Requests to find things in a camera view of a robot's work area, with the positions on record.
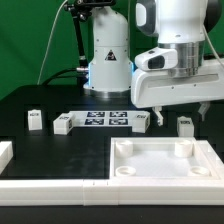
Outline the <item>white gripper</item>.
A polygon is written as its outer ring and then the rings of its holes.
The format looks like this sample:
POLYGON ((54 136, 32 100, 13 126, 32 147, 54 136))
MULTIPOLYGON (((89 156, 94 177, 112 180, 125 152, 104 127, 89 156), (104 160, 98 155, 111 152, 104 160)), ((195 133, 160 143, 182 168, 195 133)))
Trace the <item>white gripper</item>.
POLYGON ((201 102, 198 110, 205 120, 210 103, 224 99, 224 68, 219 63, 205 63, 198 74, 172 78, 167 71, 135 71, 132 79, 131 101, 137 108, 154 107, 159 126, 164 124, 162 107, 201 102))

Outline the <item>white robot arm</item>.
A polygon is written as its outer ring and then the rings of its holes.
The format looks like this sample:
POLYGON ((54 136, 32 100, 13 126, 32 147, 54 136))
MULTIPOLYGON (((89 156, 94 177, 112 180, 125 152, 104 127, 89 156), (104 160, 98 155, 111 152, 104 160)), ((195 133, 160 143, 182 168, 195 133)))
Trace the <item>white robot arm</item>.
POLYGON ((131 92, 137 108, 224 99, 224 59, 203 58, 208 15, 218 19, 219 0, 137 0, 136 23, 157 46, 128 58, 128 24, 109 7, 93 10, 94 57, 86 92, 111 97, 131 92))

